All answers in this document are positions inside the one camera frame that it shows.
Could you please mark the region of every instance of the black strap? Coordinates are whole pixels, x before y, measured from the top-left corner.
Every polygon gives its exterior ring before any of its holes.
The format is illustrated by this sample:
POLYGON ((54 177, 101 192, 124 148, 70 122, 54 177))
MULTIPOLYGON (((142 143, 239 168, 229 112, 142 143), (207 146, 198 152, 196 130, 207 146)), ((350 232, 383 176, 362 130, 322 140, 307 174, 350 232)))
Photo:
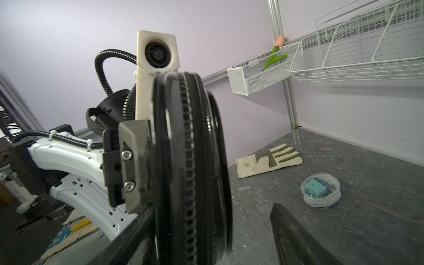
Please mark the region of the black strap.
POLYGON ((89 108, 85 113, 85 121, 87 122, 88 129, 92 130, 95 134, 102 137, 104 130, 106 130, 106 127, 96 123, 91 119, 91 116, 97 117, 99 113, 100 110, 98 108, 89 108))

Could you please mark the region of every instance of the screw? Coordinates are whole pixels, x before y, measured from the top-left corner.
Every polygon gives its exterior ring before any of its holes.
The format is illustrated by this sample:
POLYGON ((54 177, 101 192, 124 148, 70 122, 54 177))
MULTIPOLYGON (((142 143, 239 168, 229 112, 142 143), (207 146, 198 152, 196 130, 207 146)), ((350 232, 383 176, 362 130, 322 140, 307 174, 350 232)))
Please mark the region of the screw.
POLYGON ((132 191, 134 188, 135 188, 135 183, 134 182, 132 182, 132 181, 125 182, 124 189, 126 191, 132 191))
POLYGON ((130 150, 124 150, 121 153, 121 157, 123 160, 130 160, 132 158, 132 152, 130 150))

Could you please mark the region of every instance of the work glove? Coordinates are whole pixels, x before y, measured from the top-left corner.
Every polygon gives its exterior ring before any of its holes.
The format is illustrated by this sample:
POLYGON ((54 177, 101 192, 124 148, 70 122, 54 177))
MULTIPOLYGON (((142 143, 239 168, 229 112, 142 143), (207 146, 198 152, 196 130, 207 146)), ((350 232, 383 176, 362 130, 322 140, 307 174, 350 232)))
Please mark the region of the work glove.
POLYGON ((293 147, 288 147, 287 144, 282 144, 268 151, 237 159, 237 176, 245 178, 302 163, 303 159, 299 152, 293 147))

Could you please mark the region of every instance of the white wire shelf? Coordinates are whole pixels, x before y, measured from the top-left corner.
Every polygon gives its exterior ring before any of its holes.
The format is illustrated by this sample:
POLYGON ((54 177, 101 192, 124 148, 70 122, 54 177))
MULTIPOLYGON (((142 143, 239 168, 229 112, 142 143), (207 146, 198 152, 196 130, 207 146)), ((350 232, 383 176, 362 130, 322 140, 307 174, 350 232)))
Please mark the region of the white wire shelf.
POLYGON ((293 43, 271 50, 227 68, 233 93, 249 96, 291 76, 289 69, 298 47, 293 43), (287 58, 274 63, 262 71, 271 56, 287 55, 287 58))
POLYGON ((398 0, 302 39, 299 82, 424 78, 424 0, 398 0))

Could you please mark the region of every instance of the floor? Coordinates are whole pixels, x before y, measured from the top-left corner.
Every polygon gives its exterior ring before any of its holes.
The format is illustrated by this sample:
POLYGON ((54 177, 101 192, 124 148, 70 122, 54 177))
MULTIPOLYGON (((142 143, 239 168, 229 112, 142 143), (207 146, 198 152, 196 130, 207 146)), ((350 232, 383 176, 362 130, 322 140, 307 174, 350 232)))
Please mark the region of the floor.
POLYGON ((424 264, 424 167, 297 129, 260 151, 286 143, 302 165, 245 179, 229 168, 234 234, 221 264, 278 264, 269 215, 286 207, 346 265, 424 264), (325 172, 338 178, 342 196, 328 209, 307 205, 300 184, 325 172))
POLYGON ((0 265, 30 265, 35 262, 67 218, 44 222, 18 233, 15 227, 24 221, 23 216, 16 213, 19 205, 20 202, 15 200, 0 209, 0 265))

